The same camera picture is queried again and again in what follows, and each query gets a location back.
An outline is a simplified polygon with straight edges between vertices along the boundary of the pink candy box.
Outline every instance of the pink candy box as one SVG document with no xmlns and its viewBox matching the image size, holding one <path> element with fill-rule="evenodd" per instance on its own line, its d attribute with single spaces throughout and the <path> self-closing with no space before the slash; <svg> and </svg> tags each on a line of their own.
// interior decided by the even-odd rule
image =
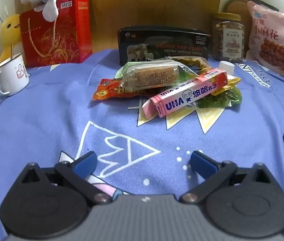
<svg viewBox="0 0 284 241">
<path fill-rule="evenodd" d="M 154 113 L 157 113 L 159 117 L 164 117 L 225 85 L 227 85 L 226 71 L 211 69 L 150 98 L 142 107 L 145 117 L 151 118 Z"/>
</svg>

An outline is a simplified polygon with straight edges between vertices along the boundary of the blue tablecloth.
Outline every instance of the blue tablecloth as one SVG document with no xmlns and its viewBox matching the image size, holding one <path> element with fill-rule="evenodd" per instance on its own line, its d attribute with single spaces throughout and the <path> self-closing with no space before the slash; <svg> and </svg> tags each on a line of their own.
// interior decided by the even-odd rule
<svg viewBox="0 0 284 241">
<path fill-rule="evenodd" d="M 24 90 L 0 97 L 0 203 L 26 163 L 51 167 L 87 150 L 98 156 L 89 181 L 113 197 L 179 197 L 203 180 L 188 164 L 194 150 L 240 167 L 263 162 L 284 190 L 284 77 L 253 62 L 236 65 L 242 104 L 225 109 L 204 134 L 200 121 L 210 122 L 211 114 L 193 105 L 179 115 L 145 121 L 142 97 L 92 101 L 100 80 L 113 78 L 118 62 L 118 51 L 105 50 L 83 64 L 34 68 Z M 5 235 L 0 223 L 0 240 Z"/>
</svg>

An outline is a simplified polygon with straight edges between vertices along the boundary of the yellow duck toy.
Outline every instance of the yellow duck toy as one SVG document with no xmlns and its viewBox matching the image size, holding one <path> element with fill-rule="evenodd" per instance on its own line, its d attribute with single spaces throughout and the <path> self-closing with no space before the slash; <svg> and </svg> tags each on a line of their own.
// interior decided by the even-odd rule
<svg viewBox="0 0 284 241">
<path fill-rule="evenodd" d="M 2 23 L 0 27 L 0 40 L 3 46 L 3 53 L 0 56 L 0 63 L 10 58 L 11 43 L 14 44 L 14 55 L 23 53 L 22 35 L 19 23 L 19 14 L 14 14 Z"/>
</svg>

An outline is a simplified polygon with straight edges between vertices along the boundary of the plastic jar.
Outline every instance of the plastic jar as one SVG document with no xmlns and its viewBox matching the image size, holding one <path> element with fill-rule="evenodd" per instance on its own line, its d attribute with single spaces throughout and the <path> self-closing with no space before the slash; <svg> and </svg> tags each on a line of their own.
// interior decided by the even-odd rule
<svg viewBox="0 0 284 241">
<path fill-rule="evenodd" d="M 212 21 L 211 54 L 216 61 L 242 63 L 244 26 L 241 16 L 233 13 L 214 13 Z"/>
</svg>

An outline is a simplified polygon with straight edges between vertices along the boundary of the ribbed gray surface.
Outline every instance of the ribbed gray surface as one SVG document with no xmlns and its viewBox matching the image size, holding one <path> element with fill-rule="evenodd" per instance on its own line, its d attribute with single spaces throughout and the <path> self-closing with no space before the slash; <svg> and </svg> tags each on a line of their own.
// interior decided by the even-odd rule
<svg viewBox="0 0 284 241">
<path fill-rule="evenodd" d="M 8 237 L 6 241 L 22 241 Z M 109 205 L 96 206 L 75 230 L 50 241 L 233 241 L 211 226 L 195 205 L 174 196 L 118 196 Z M 264 239 L 284 241 L 283 236 Z"/>
</svg>

